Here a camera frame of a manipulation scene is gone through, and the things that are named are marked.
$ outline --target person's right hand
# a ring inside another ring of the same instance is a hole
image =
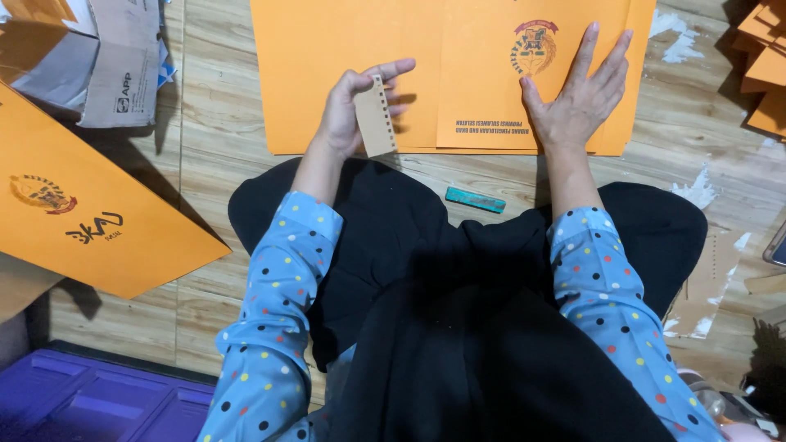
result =
[[[587,28],[573,69],[555,101],[543,103],[532,79],[525,76],[520,80],[534,132],[547,153],[562,148],[583,151],[623,98],[628,72],[625,52],[633,31],[623,32],[606,60],[588,78],[599,30],[596,21]]]

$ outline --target red banner on emblem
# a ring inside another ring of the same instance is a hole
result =
[[[75,197],[71,197],[71,200],[68,202],[68,207],[66,207],[66,208],[59,208],[58,210],[49,210],[49,211],[46,211],[46,213],[48,213],[50,215],[60,215],[61,213],[70,212],[74,208],[74,206],[76,206],[76,198]]]
[[[554,24],[554,22],[552,22],[552,21],[546,21],[546,20],[532,20],[532,21],[528,21],[527,23],[521,24],[521,25],[520,25],[518,28],[516,28],[516,30],[515,30],[515,32],[514,32],[514,33],[515,33],[516,35],[518,35],[518,34],[519,34],[519,32],[523,31],[524,29],[531,28],[531,27],[533,27],[533,26],[543,26],[543,27],[544,27],[544,28],[546,28],[546,29],[551,29],[551,32],[553,32],[553,33],[555,33],[555,34],[556,34],[556,32],[557,32],[557,31],[559,31],[559,30],[560,30],[560,29],[559,29],[559,28],[558,28],[558,27],[557,27],[557,26]]]

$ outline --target phone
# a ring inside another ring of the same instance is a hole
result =
[[[786,267],[786,241],[784,239],[786,239],[786,223],[780,227],[778,233],[775,234],[775,238],[764,251],[763,258],[765,261]]]

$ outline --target blue polka dot sleeve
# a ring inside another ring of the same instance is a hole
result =
[[[603,349],[680,442],[723,440],[677,368],[608,213],[576,208],[549,229],[560,312]]]
[[[342,222],[305,193],[284,197],[251,256],[240,317],[215,339],[224,363],[196,442],[316,440],[326,430],[306,419],[305,311],[330,267]]]

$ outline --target black calligraphy logo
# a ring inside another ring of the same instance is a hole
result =
[[[113,226],[118,226],[118,227],[123,225],[123,217],[121,215],[111,212],[101,212],[101,214],[103,216],[117,218],[117,220],[113,221],[111,219],[100,218],[96,216],[95,218],[93,218],[92,226],[85,226],[84,223],[80,223],[79,228],[81,230],[65,232],[65,234],[71,236],[71,238],[78,239],[79,242],[83,243],[84,245],[87,245],[90,243],[91,240],[95,239],[95,237],[104,236],[106,234],[104,227],[106,227],[108,224],[112,224]]]

